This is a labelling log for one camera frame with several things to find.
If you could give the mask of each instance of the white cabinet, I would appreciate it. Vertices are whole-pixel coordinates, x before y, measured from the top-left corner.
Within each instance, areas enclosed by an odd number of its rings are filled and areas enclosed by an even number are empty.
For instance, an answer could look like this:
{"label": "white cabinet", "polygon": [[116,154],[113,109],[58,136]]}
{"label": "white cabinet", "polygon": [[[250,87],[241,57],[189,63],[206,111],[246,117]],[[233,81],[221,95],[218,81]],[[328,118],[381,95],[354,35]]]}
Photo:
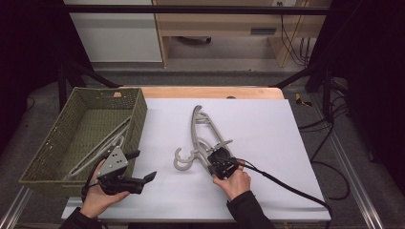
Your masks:
{"label": "white cabinet", "polygon": [[[149,0],[64,0],[82,5],[151,5]],[[89,55],[95,62],[161,62],[152,13],[71,13]]]}

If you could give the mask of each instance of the green wicker basket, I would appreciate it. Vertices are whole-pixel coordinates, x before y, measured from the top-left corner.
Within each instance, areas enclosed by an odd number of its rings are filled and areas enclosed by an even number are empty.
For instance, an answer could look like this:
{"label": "green wicker basket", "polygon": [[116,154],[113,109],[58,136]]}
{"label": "green wicker basket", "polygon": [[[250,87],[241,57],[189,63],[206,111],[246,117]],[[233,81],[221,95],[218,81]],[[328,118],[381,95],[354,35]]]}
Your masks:
{"label": "green wicker basket", "polygon": [[[145,98],[139,88],[74,88],[19,182],[47,197],[80,197],[93,165],[73,180],[63,180],[64,176],[128,117],[131,119],[122,151],[135,151],[146,112]],[[130,160],[125,173],[128,177],[134,171],[134,162]]]}

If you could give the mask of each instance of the gray plastic part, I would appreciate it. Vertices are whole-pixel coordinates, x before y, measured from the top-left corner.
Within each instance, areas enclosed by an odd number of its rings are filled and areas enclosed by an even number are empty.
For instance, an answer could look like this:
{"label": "gray plastic part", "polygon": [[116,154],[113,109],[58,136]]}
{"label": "gray plastic part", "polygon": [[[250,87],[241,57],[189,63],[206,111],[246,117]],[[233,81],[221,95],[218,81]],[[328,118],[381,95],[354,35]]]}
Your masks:
{"label": "gray plastic part", "polygon": [[[175,152],[175,158],[173,161],[173,164],[175,168],[179,171],[185,171],[188,170],[192,165],[193,161],[195,159],[198,159],[204,169],[208,172],[208,174],[211,175],[209,172],[209,167],[211,167],[211,163],[208,160],[208,157],[216,150],[218,150],[221,147],[224,147],[227,149],[227,151],[230,153],[231,156],[232,153],[226,146],[232,140],[224,140],[223,137],[221,136],[220,132],[218,131],[217,127],[214,125],[213,121],[209,117],[208,114],[200,112],[202,109],[201,105],[198,105],[194,108],[192,119],[191,119],[191,141],[193,143],[194,150],[190,152],[190,156],[187,159],[181,158],[180,156],[180,151],[181,148],[178,148]],[[216,144],[214,147],[209,144],[205,139],[202,137],[197,136],[197,130],[196,130],[196,125],[198,124],[207,124],[209,125],[214,134],[215,137],[218,139],[218,144]]]}

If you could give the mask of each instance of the black curtain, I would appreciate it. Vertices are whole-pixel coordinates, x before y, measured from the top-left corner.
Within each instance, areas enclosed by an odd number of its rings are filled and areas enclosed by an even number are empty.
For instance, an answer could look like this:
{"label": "black curtain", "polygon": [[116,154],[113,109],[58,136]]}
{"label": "black curtain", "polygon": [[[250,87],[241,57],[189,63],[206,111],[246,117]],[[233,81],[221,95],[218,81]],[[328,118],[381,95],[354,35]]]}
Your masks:
{"label": "black curtain", "polygon": [[332,76],[347,79],[352,116],[371,155],[405,194],[405,3],[365,0],[352,26]]}
{"label": "black curtain", "polygon": [[62,0],[5,0],[0,8],[0,153],[27,108],[27,96],[57,80],[63,61],[92,70],[70,15],[44,4]]}

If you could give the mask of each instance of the wall outlet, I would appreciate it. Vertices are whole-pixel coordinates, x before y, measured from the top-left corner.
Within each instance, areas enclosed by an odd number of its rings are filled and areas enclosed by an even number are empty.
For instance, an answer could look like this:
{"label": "wall outlet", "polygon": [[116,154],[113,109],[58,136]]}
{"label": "wall outlet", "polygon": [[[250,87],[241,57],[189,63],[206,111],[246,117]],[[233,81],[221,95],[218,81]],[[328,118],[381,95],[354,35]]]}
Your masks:
{"label": "wall outlet", "polygon": [[294,7],[297,0],[273,0],[272,7]]}

